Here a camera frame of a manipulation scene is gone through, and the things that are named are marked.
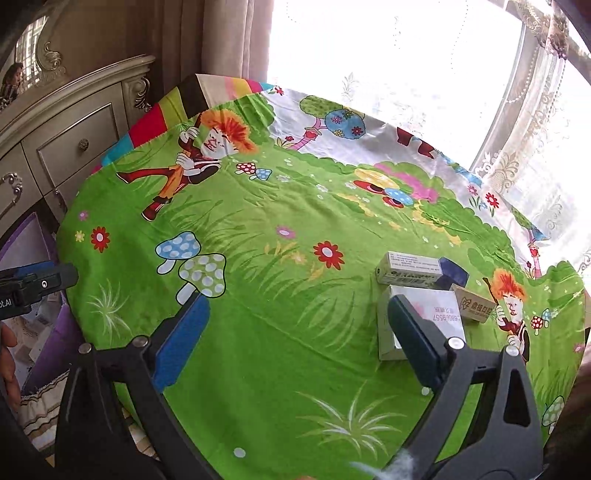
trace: medicine box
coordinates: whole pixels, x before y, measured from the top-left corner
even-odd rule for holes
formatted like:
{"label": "medicine box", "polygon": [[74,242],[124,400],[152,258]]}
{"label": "medicine box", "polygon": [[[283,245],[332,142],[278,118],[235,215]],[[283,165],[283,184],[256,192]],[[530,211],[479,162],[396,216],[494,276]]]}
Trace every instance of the medicine box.
{"label": "medicine box", "polygon": [[437,258],[386,252],[375,270],[378,283],[429,288],[441,277]]}
{"label": "medicine box", "polygon": [[378,344],[380,360],[405,360],[406,355],[388,321],[388,303],[395,295],[404,295],[421,318],[431,320],[446,338],[466,340],[457,306],[456,295],[450,290],[390,285],[378,300]]}
{"label": "medicine box", "polygon": [[489,315],[495,310],[495,302],[476,295],[459,285],[452,285],[452,292],[456,294],[457,305],[463,319],[485,323]]}

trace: red flower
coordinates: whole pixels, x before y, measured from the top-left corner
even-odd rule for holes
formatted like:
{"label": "red flower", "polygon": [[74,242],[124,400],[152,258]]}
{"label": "red flower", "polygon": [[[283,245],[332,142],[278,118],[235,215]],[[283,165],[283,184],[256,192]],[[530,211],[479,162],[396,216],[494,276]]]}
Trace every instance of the red flower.
{"label": "red flower", "polygon": [[499,201],[492,193],[487,193],[485,198],[486,201],[490,204],[490,206],[492,206],[493,208],[499,208]]}
{"label": "red flower", "polygon": [[390,205],[391,207],[404,208],[404,205],[402,203],[400,203],[398,200],[394,200],[393,198],[382,197],[382,200],[386,205]]}
{"label": "red flower", "polygon": [[95,246],[95,250],[98,249],[100,253],[105,248],[109,248],[108,243],[111,241],[109,233],[106,232],[105,227],[98,226],[92,229],[92,235],[90,236],[90,243]]}
{"label": "red flower", "polygon": [[340,270],[340,266],[345,264],[342,259],[343,254],[339,252],[338,245],[332,245],[329,241],[318,243],[314,247],[314,255],[318,255],[318,260],[326,263],[326,268],[335,267]]}

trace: drawer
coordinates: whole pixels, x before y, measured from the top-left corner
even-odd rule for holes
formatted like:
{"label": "drawer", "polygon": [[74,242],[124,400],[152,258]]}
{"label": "drawer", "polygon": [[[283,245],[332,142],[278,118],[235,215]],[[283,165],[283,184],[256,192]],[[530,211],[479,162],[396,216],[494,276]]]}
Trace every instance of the drawer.
{"label": "drawer", "polygon": [[64,219],[68,208],[72,206],[72,203],[74,202],[74,199],[80,190],[80,186],[90,176],[95,167],[100,164],[102,157],[103,152],[97,155],[94,160],[88,162],[84,167],[74,173],[74,175],[72,175],[64,183],[57,186],[54,190],[45,195],[44,198],[59,223],[61,223]]}
{"label": "drawer", "polygon": [[8,183],[8,179],[0,185],[0,236],[4,235],[23,213],[41,199],[41,192],[29,169],[21,144],[0,160],[0,178],[9,173],[16,173],[22,180],[22,191],[16,203],[12,204],[17,198],[13,192],[13,186]]}
{"label": "drawer", "polygon": [[43,195],[127,132],[121,85],[81,100],[27,135],[22,147]]}

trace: cartoon boy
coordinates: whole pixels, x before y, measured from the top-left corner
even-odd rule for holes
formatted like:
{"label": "cartoon boy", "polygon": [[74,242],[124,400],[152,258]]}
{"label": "cartoon boy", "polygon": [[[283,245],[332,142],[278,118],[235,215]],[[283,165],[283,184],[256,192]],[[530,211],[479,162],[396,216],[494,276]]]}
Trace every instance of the cartoon boy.
{"label": "cartoon boy", "polygon": [[[496,323],[501,330],[507,332],[507,342],[519,349],[523,360],[530,360],[530,336],[523,321],[523,302],[527,295],[523,286],[515,281],[511,272],[497,268],[490,283],[491,294],[496,302]],[[509,310],[506,317],[499,300],[503,299]]]}
{"label": "cartoon boy", "polygon": [[[207,138],[197,148],[193,145],[199,136],[199,126],[207,126],[210,130]],[[194,127],[181,132],[178,144],[182,151],[177,155],[175,165],[164,168],[143,168],[131,172],[117,172],[117,176],[125,183],[137,179],[162,175],[167,178],[166,184],[153,202],[142,212],[142,217],[153,222],[158,211],[189,184],[197,185],[208,179],[220,169],[220,160],[235,153],[254,153],[256,145],[249,139],[250,129],[234,112],[208,110],[197,117]]]}

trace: finger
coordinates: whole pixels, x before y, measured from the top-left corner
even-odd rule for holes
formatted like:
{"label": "finger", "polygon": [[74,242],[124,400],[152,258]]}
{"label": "finger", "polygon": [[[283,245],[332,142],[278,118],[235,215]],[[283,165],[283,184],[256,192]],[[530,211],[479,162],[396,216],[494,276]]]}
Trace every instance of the finger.
{"label": "finger", "polygon": [[10,347],[17,345],[17,336],[4,322],[0,322],[0,344]]}
{"label": "finger", "polygon": [[16,365],[14,359],[5,346],[0,347],[0,378],[11,382],[14,379]]}
{"label": "finger", "polygon": [[21,388],[15,378],[12,382],[6,383],[6,392],[8,394],[8,402],[14,411],[18,410],[21,405]]}

